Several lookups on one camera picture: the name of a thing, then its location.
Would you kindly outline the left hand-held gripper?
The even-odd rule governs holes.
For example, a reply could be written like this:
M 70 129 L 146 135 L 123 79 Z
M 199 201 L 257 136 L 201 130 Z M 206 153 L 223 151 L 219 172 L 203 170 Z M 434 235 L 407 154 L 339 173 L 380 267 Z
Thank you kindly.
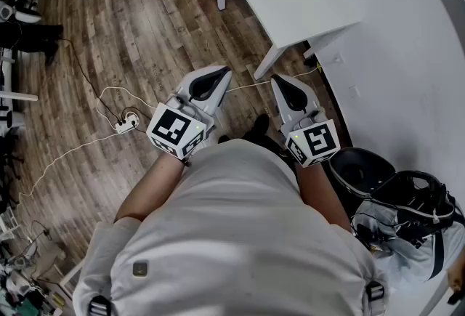
M 154 146 L 186 160 L 214 129 L 213 115 L 232 78 L 227 66 L 208 66 L 188 73 L 180 88 L 158 104 L 146 134 Z

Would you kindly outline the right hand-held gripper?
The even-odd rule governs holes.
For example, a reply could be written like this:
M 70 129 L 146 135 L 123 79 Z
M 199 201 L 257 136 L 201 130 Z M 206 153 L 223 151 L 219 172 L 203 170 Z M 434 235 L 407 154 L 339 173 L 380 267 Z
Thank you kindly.
M 326 110 L 318 107 L 313 89 L 299 79 L 283 74 L 272 75 L 271 84 L 281 118 L 283 122 L 288 121 L 280 131 L 294 160 L 306 168 L 334 156 L 340 150 L 336 127 L 326 116 Z M 293 114 L 301 111 L 312 112 L 290 121 Z

